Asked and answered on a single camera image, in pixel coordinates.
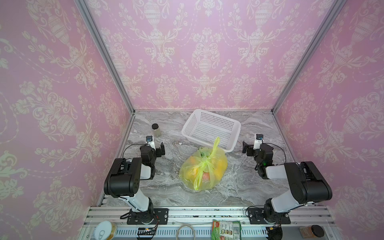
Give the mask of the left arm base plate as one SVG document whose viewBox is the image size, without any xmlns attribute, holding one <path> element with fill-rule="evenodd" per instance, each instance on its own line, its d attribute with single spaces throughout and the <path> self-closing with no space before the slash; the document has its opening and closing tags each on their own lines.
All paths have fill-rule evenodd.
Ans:
<svg viewBox="0 0 384 240">
<path fill-rule="evenodd" d="M 128 225 L 166 225 L 168 223 L 169 209 L 155 208 L 147 212 L 134 212 L 130 210 L 127 215 Z"/>
</svg>

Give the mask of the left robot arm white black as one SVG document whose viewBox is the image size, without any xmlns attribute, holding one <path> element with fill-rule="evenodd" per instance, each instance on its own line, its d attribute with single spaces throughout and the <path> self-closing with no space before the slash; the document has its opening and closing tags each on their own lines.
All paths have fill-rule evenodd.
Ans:
<svg viewBox="0 0 384 240">
<path fill-rule="evenodd" d="M 164 144 L 155 148 L 147 143 L 140 146 L 140 152 L 140 157 L 114 160 L 104 183 L 104 193 L 131 207 L 127 214 L 120 216 L 120 219 L 127 220 L 128 225 L 166 225 L 169 209 L 156 209 L 140 189 L 141 181 L 154 179 L 156 159 L 165 155 Z"/>
</svg>

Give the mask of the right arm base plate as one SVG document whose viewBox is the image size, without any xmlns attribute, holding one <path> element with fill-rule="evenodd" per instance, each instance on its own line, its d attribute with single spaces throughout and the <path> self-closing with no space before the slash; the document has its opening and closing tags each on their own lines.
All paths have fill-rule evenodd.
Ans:
<svg viewBox="0 0 384 240">
<path fill-rule="evenodd" d="M 245 210 L 251 225 L 290 225 L 291 220 L 288 213 L 275 213 L 273 210 L 264 211 L 251 206 Z"/>
</svg>

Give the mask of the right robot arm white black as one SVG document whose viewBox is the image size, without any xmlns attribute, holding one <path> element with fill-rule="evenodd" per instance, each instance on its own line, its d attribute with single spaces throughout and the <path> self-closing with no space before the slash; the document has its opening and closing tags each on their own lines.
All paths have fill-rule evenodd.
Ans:
<svg viewBox="0 0 384 240">
<path fill-rule="evenodd" d="M 262 211 L 269 224 L 290 224 L 289 212 L 308 203 L 329 201 L 332 189 L 316 165 L 311 162 L 273 163 L 274 148 L 268 144 L 249 145 L 243 142 L 242 152 L 256 161 L 255 170 L 264 180 L 285 179 L 289 190 L 266 200 Z"/>
</svg>

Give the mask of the yellow-green plastic bag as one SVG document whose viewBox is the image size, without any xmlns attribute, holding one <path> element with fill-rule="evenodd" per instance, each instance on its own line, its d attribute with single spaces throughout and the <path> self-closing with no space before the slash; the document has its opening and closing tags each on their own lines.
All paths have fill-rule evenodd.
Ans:
<svg viewBox="0 0 384 240">
<path fill-rule="evenodd" d="M 191 190 L 211 190 L 223 178 L 228 159 L 224 150 L 219 147 L 221 139 L 215 139 L 212 148 L 201 147 L 181 166 L 180 180 Z"/>
</svg>

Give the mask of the white plastic basket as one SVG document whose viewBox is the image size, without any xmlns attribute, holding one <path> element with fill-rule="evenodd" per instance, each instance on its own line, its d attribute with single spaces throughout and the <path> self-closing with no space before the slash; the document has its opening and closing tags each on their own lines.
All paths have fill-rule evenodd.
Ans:
<svg viewBox="0 0 384 240">
<path fill-rule="evenodd" d="M 196 109 L 182 129 L 182 135 L 190 142 L 212 148 L 220 138 L 219 148 L 226 153 L 234 150 L 241 131 L 241 123 L 219 114 Z"/>
</svg>

